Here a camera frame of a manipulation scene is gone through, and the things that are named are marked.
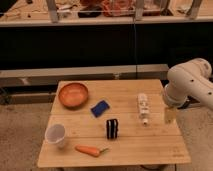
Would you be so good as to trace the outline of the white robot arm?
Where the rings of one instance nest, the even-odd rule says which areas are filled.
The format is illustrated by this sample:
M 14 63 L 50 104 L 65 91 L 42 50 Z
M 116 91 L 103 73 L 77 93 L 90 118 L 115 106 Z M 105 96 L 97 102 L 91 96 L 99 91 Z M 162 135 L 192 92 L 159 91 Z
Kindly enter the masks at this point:
M 168 83 L 162 91 L 166 104 L 164 121 L 172 123 L 176 112 L 188 97 L 192 97 L 210 110 L 213 110 L 213 83 L 211 64 L 203 58 L 195 58 L 171 67 L 167 72 Z

